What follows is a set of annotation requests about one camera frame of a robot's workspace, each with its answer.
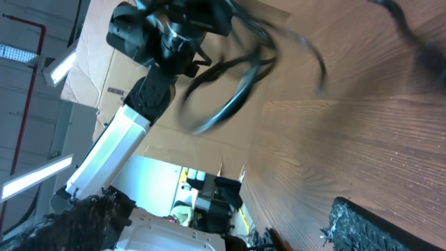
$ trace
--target wood grain surface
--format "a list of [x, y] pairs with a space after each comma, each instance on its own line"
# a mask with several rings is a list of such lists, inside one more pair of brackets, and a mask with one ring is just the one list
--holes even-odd
[[[409, 25], [446, 52], [446, 1], [399, 1]], [[322, 248], [332, 200], [352, 201], [446, 249], [446, 95], [416, 62], [388, 12], [361, 0], [296, 0], [291, 41], [269, 77], [242, 196], [258, 229], [294, 250]]]

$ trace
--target cardboard box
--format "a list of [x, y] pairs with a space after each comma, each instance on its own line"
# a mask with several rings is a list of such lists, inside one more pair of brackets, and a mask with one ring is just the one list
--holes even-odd
[[[114, 50], [105, 41], [109, 18], [120, 2], [121, 0], [91, 1], [77, 47], [77, 60], [68, 74], [61, 95], [64, 100], [98, 108], [93, 139], [99, 137], [105, 124], [110, 122], [122, 105], [124, 97], [138, 79], [146, 76], [148, 70]], [[206, 35], [203, 50], [214, 60], [219, 56], [219, 46], [219, 36]], [[210, 115], [224, 105], [236, 90], [240, 71], [231, 71], [214, 84], [197, 89], [197, 94], [190, 98], [191, 111], [197, 116]], [[222, 176], [239, 179], [243, 168], [249, 166], [256, 118], [261, 111], [268, 81], [263, 80], [257, 85], [246, 105], [227, 123], [204, 135], [186, 133], [177, 121], [178, 100], [190, 81], [191, 79], [185, 76], [179, 77], [176, 82], [176, 98], [135, 154], [209, 174], [218, 173], [223, 166]]]

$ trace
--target fluorescent light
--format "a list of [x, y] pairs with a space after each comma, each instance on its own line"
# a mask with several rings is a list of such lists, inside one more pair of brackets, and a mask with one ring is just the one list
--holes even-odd
[[14, 60], [34, 67], [39, 62], [39, 55], [9, 45], [0, 44], [0, 58]]
[[48, 86], [56, 87], [68, 74], [76, 61], [76, 47], [77, 40], [42, 71]]
[[3, 185], [1, 201], [18, 194], [19, 192], [30, 188], [31, 186], [44, 181], [45, 179], [57, 174], [63, 169], [71, 166], [72, 155], [68, 157], [59, 158], [56, 162], [39, 167], [31, 172], [25, 173], [17, 178], [7, 181]]
[[73, 63], [76, 60], [76, 52], [73, 52], [66, 58], [60, 65], [56, 67], [51, 72], [51, 78], [53, 79], [54, 83], [58, 83], [68, 74], [68, 71], [71, 69]]

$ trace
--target yellow marking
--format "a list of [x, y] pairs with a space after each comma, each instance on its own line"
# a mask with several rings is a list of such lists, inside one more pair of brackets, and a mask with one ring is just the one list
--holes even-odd
[[243, 224], [245, 224], [246, 232], [249, 234], [249, 225], [248, 221], [246, 220], [245, 214], [243, 213], [242, 209], [240, 208], [240, 215], [242, 216]]
[[179, 183], [184, 183], [186, 182], [186, 180], [187, 180], [187, 171], [186, 168], [184, 168], [181, 172]]

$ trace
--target black wire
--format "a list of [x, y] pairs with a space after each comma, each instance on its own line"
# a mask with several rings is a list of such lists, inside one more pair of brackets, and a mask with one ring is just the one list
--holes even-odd
[[75, 23], [73, 24], [72, 29], [71, 29], [70, 38], [68, 39], [68, 46], [67, 46], [67, 48], [70, 45], [72, 45], [72, 43], [75, 41], [77, 20], [79, 19], [79, 14], [80, 14], [80, 11], [81, 11], [81, 4], [82, 4], [82, 0], [79, 0], [77, 2], [77, 11], [76, 11]]
[[145, 19], [147, 16], [152, 15], [159, 9], [161, 9], [171, 3], [172, 3], [172, 0], [151, 1], [151, 4], [147, 5], [147, 7], [145, 9], [138, 10], [138, 16], [140, 16], [142, 19]]
[[0, 248], [3, 248], [6, 244], [10, 243], [11, 241], [14, 241], [16, 236], [10, 237], [7, 240], [4, 240], [2, 242], [0, 242]]
[[260, 245], [259, 238], [256, 238], [256, 236], [259, 236], [259, 233], [254, 226], [254, 223], [251, 224], [249, 227], [249, 233], [246, 235], [238, 234], [236, 235], [237, 238], [243, 239], [246, 243], [248, 243], [250, 246]]
[[274, 244], [263, 244], [248, 248], [248, 250], [264, 250], [265, 248], [275, 248]]
[[242, 40], [240, 39], [240, 36], [237, 34], [236, 30], [232, 30], [231, 35], [234, 37], [234, 40], [236, 41], [237, 45], [244, 50], [245, 46], [243, 45]]
[[413, 45], [421, 47], [422, 49], [426, 47], [424, 42], [410, 30], [406, 16], [404, 15], [403, 9], [399, 4], [397, 4], [393, 0], [369, 0], [369, 1], [381, 5], [390, 12], [394, 21], [397, 23], [398, 30], [405, 39], [407, 39]]
[[[262, 24], [269, 26], [276, 32], [279, 32], [280, 29], [265, 20], [259, 20], [252, 17], [242, 6], [233, 0], [226, 1], [232, 6], [234, 17], [237, 17], [248, 30], [255, 33], [258, 36], [259, 41], [257, 42], [255, 49], [245, 56], [240, 56], [227, 62], [224, 61], [224, 57], [222, 56], [222, 60], [220, 62], [207, 69], [204, 73], [201, 73], [191, 82], [183, 98], [180, 100], [180, 108], [178, 112], [180, 124], [194, 134], [206, 132], [225, 122], [235, 113], [237, 113], [246, 103], [252, 89], [254, 88], [254, 85], [272, 72], [278, 60], [279, 52], [277, 46], [272, 39], [272, 36], [265, 30]], [[326, 68], [321, 53], [305, 37], [295, 33], [293, 35], [295, 38], [299, 38], [299, 42], [305, 45], [307, 49], [311, 50], [318, 59], [321, 67], [321, 77], [318, 83], [318, 89], [321, 90], [323, 88], [323, 83], [325, 82], [326, 76]], [[238, 36], [236, 33], [234, 34], [234, 38], [236, 41], [238, 41]], [[264, 49], [272, 50], [275, 55], [270, 59], [261, 60], [260, 58]], [[250, 62], [251, 66], [243, 75], [236, 92], [234, 93], [233, 97], [215, 114], [204, 119], [194, 119], [191, 114], [185, 112], [187, 108], [187, 99], [199, 86], [204, 83], [214, 82], [228, 69], [237, 66], [240, 63], [246, 62]]]
[[15, 223], [13, 226], [9, 227], [7, 230], [3, 231], [3, 233], [1, 233], [2, 236], [5, 236], [6, 234], [8, 234], [9, 232], [11, 232], [12, 230], [14, 230], [18, 226], [20, 226], [23, 222], [26, 222], [29, 219], [29, 216], [31, 216], [31, 213], [36, 208], [39, 191], [40, 191], [40, 185], [39, 185], [39, 188], [37, 189], [36, 195], [34, 195], [33, 201], [29, 205], [26, 213], [20, 218], [20, 220], [17, 223]]
[[257, 228], [254, 228], [251, 234], [251, 246], [257, 246], [262, 243], [262, 238], [260, 237], [259, 232], [257, 231]]

